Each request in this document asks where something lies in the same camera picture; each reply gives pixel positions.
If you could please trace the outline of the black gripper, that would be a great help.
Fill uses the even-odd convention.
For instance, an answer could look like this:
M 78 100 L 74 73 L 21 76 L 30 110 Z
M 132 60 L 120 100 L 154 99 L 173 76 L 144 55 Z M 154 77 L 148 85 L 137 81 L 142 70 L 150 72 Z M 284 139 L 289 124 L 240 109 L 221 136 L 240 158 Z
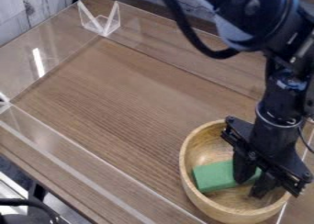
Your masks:
M 248 193 L 257 199 L 276 187 L 297 197 L 314 180 L 295 149 L 296 141 L 304 139 L 304 118 L 272 116 L 261 105 L 255 114 L 252 123 L 233 116 L 224 119 L 220 138 L 232 146 L 233 180 L 240 185 L 257 179 Z

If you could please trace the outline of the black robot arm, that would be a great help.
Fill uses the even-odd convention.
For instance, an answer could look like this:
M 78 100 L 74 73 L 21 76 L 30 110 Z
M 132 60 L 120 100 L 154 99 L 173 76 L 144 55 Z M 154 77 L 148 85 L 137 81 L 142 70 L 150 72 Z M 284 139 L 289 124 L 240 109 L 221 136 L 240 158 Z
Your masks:
M 255 121 L 227 117 L 221 131 L 233 150 L 233 180 L 241 184 L 260 171 L 251 196 L 261 198 L 277 186 L 297 196 L 312 181 L 295 143 L 314 118 L 314 16 L 299 0 L 202 1 L 212 7 L 217 34 L 228 46 L 265 57 Z

